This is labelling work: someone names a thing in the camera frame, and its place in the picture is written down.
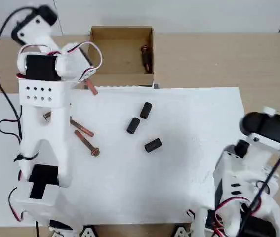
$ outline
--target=black wire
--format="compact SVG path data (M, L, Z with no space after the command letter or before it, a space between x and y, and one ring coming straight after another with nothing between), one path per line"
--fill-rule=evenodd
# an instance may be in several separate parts
M7 23L8 23L8 21L9 21L16 13L18 13L18 12L20 12L20 11L23 11L23 10L32 10L32 11L35 11L36 8L31 7L31 6L25 6L25 7L21 7L21 8L18 8L18 9L16 9L16 10L14 10L14 11L6 18L6 20L4 21L4 23L3 23L3 25L2 25L2 27L1 27L1 29L0 29L0 37L1 37L1 35L2 35L3 31L4 31L4 29L5 29L5 27L6 27ZM15 134L15 133L4 132L4 131L1 130L1 128L0 128L0 132L2 132L2 133L4 133L4 134L8 134L8 135L13 135L13 136L15 136L15 137L18 139L18 142L20 143L21 140L22 140L22 130L21 130L21 122L20 122L20 118L21 118L21 116L22 116L22 106L20 106L20 116L18 116L17 111L16 111L16 109L15 109L13 103L11 102L10 98L9 98L8 95L6 94L4 88L2 87L1 82L0 82L0 90L1 90L1 92L3 93L3 95L5 96L5 98L6 98L7 102L9 103L9 105L10 105L10 107L11 107L13 113L14 113L15 116L16 116L16 120L3 119L3 120L0 121L0 124L1 124L2 122L4 122L4 121L6 121L6 122L16 122L16 123L18 123L18 133L19 133L19 136L18 136L17 134ZM8 202L10 202L11 194L12 194L13 191L16 190L16 189L17 189L17 187L14 188L14 189L9 193L9 195L8 195ZM40 237L40 235L39 235L39 224L38 224L37 221L36 221L36 232L37 232L37 237Z
M36 9L35 9L34 7L26 6L26 7L21 7L21 8L18 8L18 9L16 9L16 10L14 10L14 11L6 18L6 20L4 21L4 23L3 23L3 25L2 25L2 27L1 27L1 29L0 29L0 37L1 37L1 35L2 35L3 31L4 31L4 29L5 29L5 27L6 27L7 23L8 23L8 21L12 18L12 16L15 15L16 13L18 13L19 11L23 11L23 10L36 10ZM19 133L19 139L18 139L18 141L19 141L19 140L22 140L22 131L21 131L20 117L18 116L17 111L16 111L14 105L12 104L10 98L9 98L8 95L6 94L5 90L3 89L2 85L1 85L1 82L0 82L0 90L1 90L1 92L3 93L3 95L5 96L6 100L8 101L9 105L10 105L11 108L12 108L12 111L14 112L14 114L15 114L15 116L16 116L16 118L17 118L17 121L16 121L16 122L18 123L18 133ZM8 134L8 135L14 135L13 133L5 133L5 132L3 132L3 133L4 133L4 134Z
M39 234L39 223L36 221L36 232L37 232L37 237L40 237Z
M253 208L255 207L257 201L259 200L260 196L262 195L263 191L265 190L265 188L268 185L268 182L270 181L270 179L272 178L273 174L275 173L275 171L278 169L280 165L280 157L277 160L277 162L275 163L274 167L272 168L272 170L270 171L269 175L267 176L266 180L263 182L263 185L261 186L261 188L259 189L258 193L256 194L253 202L251 203L251 205L249 206L249 209L246 213L246 215L244 216L244 218L242 219L242 222L240 224L240 229L239 229L239 233L238 233L238 237L240 237L241 232L243 231L245 224L247 222L247 220L249 219L249 217L251 216L251 214L253 213Z
M262 183L262 184L263 184L264 181L263 181L263 180L257 180L256 183L255 183L255 186L258 187L258 184L259 184L259 183ZM266 188L267 188L266 193L267 193L267 194L270 194L270 187L269 187L268 184L267 184Z
M3 119L3 120L0 121L0 125L1 125L2 122L18 122L20 120L21 116L22 116L22 106L20 106L20 115L19 115L18 119L16 119L16 120ZM12 136L16 137L19 144L20 144L21 139L16 133L4 132L1 128L0 128L0 132L3 133L3 134L12 135Z

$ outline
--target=black cable tie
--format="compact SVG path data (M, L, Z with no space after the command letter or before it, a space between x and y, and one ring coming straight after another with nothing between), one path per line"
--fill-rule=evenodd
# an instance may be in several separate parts
M34 158L36 158L38 156L39 152L37 152L33 157L25 157L22 154L18 154L17 157L13 160L13 162L17 161L17 160L33 160Z

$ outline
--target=bolt head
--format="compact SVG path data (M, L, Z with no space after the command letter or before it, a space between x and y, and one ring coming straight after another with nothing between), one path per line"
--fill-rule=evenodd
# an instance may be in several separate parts
M145 52L145 51L148 51L148 50L149 50L149 47L147 45L141 47L141 52L142 53Z
M92 154L93 156L95 156L95 157L98 156L99 153L100 153L100 151L99 151L99 148L98 148L98 147L95 147L95 149L91 151L91 154Z

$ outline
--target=3d printed robot arm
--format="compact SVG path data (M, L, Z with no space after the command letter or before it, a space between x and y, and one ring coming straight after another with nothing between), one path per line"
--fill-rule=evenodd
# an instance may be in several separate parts
M46 5L32 11L12 31L12 38L23 45L18 53L19 100L23 107L20 154L17 157L23 179L15 199L36 220L74 236L83 229L83 219L62 193L71 184L70 93L73 85L95 73L80 47L91 42L71 43L60 49L50 36L56 14ZM36 46L41 52L25 52ZM42 121L42 108L51 111L49 123ZM51 145L56 160L38 164L41 142Z
M247 140L226 147L213 174L216 228L229 237L280 237L280 208L273 199L278 190L276 173L240 232L248 206L272 170L267 165L269 159L280 156L280 115L271 108L265 108L263 113L249 113L240 122L240 128Z

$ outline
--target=white plastic part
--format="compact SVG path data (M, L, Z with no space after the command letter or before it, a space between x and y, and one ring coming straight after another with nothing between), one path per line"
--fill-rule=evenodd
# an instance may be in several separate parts
M15 201L22 205L37 221L48 225L55 220L70 226L79 233L83 229L83 218L62 194L62 188L47 184L42 199L29 198L33 182L20 181L16 189Z
M50 36L51 32L52 27L38 15L20 29L17 35L26 44L44 44L52 48L53 51L59 51L59 47ZM39 47L39 49L41 52L48 52L46 47Z
M195 214L195 219L191 226L193 230L191 237L205 237L205 224L208 217L208 210L207 208L200 208Z
M58 179L61 187L71 183L71 163L69 162L70 136L70 84L62 81L19 80L19 98L23 105L22 130L24 137L20 144L20 153L33 157L40 142L47 140L57 159ZM40 107L51 109L51 120L45 123ZM23 175L29 178L35 159L18 161Z
M91 67L89 62L85 59L82 52L77 49L72 53L67 53L67 51L75 47L77 43L69 43L64 46L61 50L61 55L57 56L55 62L55 70L57 74L61 77L71 77L78 78L82 73ZM96 69L90 70L86 77L94 74Z
M267 161L272 154L280 154L280 144L270 141L266 137L251 134L248 140L251 144L243 159L235 156L231 151L223 151L213 173L215 188L219 188L220 183L222 184L220 203L233 197L248 200L234 199L217 211L224 223L225 234L230 237L235 237L240 228L240 203L246 202L247 205L250 205L259 190L256 187L256 181L264 181L270 172L270 167L266 166ZM278 178L278 174L275 173L269 181L270 195L266 192L262 193L261 207L255 216L267 220L276 218L278 221L275 221L273 225L275 229L280 230L280 212L272 213L275 202L273 196L278 190Z
M86 227L80 237L96 237L91 227Z
M274 108L271 108L271 107L268 107L268 106L265 106L263 108L263 112L270 115L270 116L274 116L276 114L276 110Z
M189 237L184 227L178 227L175 234L172 237Z
M49 108L69 106L71 86L63 81L20 79L20 104Z
M262 170L273 154L280 155L280 143L269 138L252 133L246 141L251 145L244 156L244 164L250 169Z

